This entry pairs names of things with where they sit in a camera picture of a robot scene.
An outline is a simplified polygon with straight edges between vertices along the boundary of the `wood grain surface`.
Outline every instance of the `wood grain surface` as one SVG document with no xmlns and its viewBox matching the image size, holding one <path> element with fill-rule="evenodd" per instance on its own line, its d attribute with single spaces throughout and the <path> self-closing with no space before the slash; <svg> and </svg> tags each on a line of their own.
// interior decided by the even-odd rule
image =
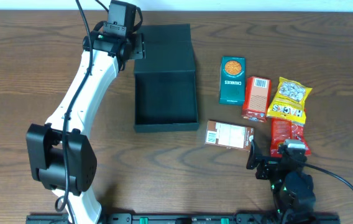
<svg viewBox="0 0 353 224">
<path fill-rule="evenodd" d="M 197 132 L 137 134 L 134 63 L 107 90 L 91 132 L 98 158 L 93 183 L 107 207 L 142 212 L 227 212 L 273 208 L 267 181 L 246 170 L 248 153 L 205 146 L 208 119 L 255 128 L 268 154 L 270 123 L 242 119 L 241 107 L 218 103 L 223 55 L 247 59 L 247 76 L 313 87 L 306 101 L 305 137 L 311 164 L 353 184 L 353 13 L 144 12 L 144 25 L 191 24 L 200 128 Z M 106 19 L 87 11 L 92 29 Z M 53 213 L 54 194 L 32 180 L 25 133 L 44 124 L 61 102 L 80 63 L 85 29 L 78 11 L 0 11 L 0 222 L 24 223 Z M 313 175 L 316 211 L 353 223 L 353 192 Z"/>
</svg>

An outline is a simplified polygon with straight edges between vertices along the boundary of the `brown box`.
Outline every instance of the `brown box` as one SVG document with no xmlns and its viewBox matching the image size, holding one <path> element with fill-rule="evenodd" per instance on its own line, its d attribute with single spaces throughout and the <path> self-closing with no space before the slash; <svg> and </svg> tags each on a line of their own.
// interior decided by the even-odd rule
<svg viewBox="0 0 353 224">
<path fill-rule="evenodd" d="M 205 144 L 240 150 L 251 149 L 254 128 L 208 121 Z"/>
<path fill-rule="evenodd" d="M 267 78 L 250 77 L 245 88 L 245 101 L 241 116 L 251 121 L 266 122 L 270 103 L 271 81 Z"/>
</svg>

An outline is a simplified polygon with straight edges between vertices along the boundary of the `open box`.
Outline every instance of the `open box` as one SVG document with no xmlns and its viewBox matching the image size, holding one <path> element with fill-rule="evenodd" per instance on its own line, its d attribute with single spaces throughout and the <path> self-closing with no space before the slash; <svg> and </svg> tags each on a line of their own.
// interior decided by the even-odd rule
<svg viewBox="0 0 353 224">
<path fill-rule="evenodd" d="M 190 26 L 142 26 L 145 59 L 135 61 L 135 131 L 198 129 Z"/>
</svg>

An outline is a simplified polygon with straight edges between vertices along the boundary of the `green box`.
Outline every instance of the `green box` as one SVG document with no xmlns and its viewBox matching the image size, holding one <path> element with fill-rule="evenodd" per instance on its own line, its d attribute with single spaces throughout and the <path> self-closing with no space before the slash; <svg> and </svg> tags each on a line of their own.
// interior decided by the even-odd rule
<svg viewBox="0 0 353 224">
<path fill-rule="evenodd" d="M 222 57 L 219 103 L 243 105 L 245 97 L 245 58 Z"/>
</svg>

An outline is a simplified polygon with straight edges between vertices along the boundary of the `candy bag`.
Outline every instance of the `candy bag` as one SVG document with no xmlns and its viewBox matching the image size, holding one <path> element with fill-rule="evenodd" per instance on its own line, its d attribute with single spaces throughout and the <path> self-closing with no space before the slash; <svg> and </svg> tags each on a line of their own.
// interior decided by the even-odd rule
<svg viewBox="0 0 353 224">
<path fill-rule="evenodd" d="M 277 92 L 271 102 L 267 117 L 287 119 L 302 125 L 305 124 L 305 100 L 312 88 L 299 82 L 280 77 Z"/>
<path fill-rule="evenodd" d="M 305 144 L 305 155 L 310 155 L 311 150 L 303 137 L 303 126 L 292 121 L 284 119 L 272 118 L 272 142 L 270 144 L 270 156 L 281 157 L 278 153 L 278 147 L 284 143 L 286 139 L 300 140 Z"/>
</svg>

